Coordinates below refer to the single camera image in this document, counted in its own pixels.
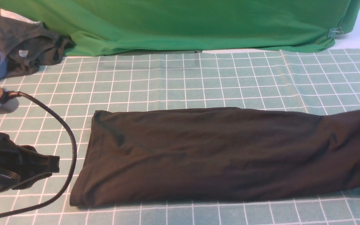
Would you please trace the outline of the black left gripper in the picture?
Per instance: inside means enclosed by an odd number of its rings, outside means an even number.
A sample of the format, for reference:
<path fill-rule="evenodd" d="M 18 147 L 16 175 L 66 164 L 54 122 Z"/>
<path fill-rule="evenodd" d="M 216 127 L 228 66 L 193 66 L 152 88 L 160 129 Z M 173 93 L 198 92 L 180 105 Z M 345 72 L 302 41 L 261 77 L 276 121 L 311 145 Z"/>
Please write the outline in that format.
<path fill-rule="evenodd" d="M 58 156 L 42 155 L 30 145 L 17 145 L 0 133 L 0 193 L 31 188 L 60 171 Z"/>

